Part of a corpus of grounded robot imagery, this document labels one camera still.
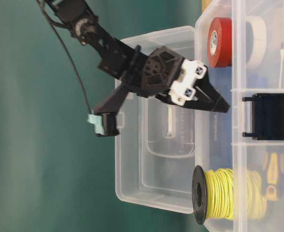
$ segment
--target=red electrical tape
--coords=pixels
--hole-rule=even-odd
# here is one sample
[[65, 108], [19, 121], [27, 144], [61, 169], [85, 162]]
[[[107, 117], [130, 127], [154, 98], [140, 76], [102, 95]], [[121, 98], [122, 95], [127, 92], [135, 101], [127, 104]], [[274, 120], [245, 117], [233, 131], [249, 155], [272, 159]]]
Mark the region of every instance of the red electrical tape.
[[232, 64], [232, 21], [230, 18], [214, 18], [208, 36], [208, 58], [213, 68]]

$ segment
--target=robotic arm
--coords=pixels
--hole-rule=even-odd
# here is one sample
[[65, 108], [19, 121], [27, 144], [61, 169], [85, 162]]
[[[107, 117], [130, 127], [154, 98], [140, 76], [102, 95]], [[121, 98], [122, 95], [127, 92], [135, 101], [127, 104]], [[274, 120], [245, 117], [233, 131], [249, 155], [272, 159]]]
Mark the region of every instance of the robotic arm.
[[187, 60], [163, 46], [149, 56], [111, 37], [100, 25], [85, 0], [45, 0], [63, 28], [85, 46], [91, 45], [101, 56], [99, 69], [121, 81], [110, 96], [89, 115], [98, 136], [116, 136], [116, 116], [129, 92], [183, 108], [226, 113], [229, 104], [209, 82], [207, 67]]

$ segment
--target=white bracket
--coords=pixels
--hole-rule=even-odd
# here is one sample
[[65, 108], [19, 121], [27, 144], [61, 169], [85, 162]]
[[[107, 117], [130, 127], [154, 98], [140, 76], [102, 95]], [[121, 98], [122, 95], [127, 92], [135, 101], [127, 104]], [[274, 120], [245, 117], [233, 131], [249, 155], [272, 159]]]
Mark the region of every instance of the white bracket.
[[191, 101], [196, 93], [194, 84], [198, 79], [202, 79], [207, 72], [204, 63], [198, 60], [185, 59], [180, 75], [170, 88], [169, 95], [173, 103], [183, 106], [186, 101]]

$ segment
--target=teal green background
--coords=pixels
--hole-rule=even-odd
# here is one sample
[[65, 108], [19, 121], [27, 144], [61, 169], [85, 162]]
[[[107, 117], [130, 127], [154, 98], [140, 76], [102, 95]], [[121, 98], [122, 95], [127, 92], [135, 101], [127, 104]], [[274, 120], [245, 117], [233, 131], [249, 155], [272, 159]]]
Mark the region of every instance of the teal green background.
[[[200, 0], [89, 0], [117, 38], [194, 25]], [[59, 30], [93, 106], [114, 80]], [[203, 231], [193, 215], [121, 202], [114, 139], [96, 138], [63, 48], [34, 0], [0, 1], [0, 232]]]

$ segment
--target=clear plastic box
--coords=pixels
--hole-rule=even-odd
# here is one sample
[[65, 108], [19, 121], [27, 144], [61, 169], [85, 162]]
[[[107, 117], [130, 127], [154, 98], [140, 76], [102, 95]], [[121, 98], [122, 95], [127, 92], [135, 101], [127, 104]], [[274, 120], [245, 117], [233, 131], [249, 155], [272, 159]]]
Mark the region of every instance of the clear plastic box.
[[[194, 28], [156, 31], [123, 40], [149, 54], [163, 45], [194, 59]], [[116, 194], [122, 201], [192, 213], [194, 110], [129, 94], [118, 116]]]
[[[206, 64], [208, 30], [214, 17], [233, 20], [233, 66], [209, 68], [212, 84], [232, 104], [226, 115], [196, 111], [196, 164], [205, 171], [233, 168], [235, 219], [211, 219], [204, 225], [210, 232], [284, 231], [284, 141], [255, 141], [242, 136], [252, 127], [251, 103], [242, 98], [255, 93], [284, 93], [284, 0], [213, 0], [195, 25], [195, 58]], [[253, 36], [247, 23], [253, 19], [264, 22], [259, 28], [260, 32], [266, 29], [266, 38]], [[259, 51], [259, 61], [252, 66], [249, 60], [254, 40], [257, 44], [265, 40], [260, 48], [266, 43], [266, 49]], [[247, 214], [246, 173], [257, 171], [263, 176], [266, 153], [274, 152], [281, 164], [277, 186], [281, 194], [274, 201], [268, 200], [262, 219], [251, 219]], [[262, 178], [262, 185], [270, 183]]]

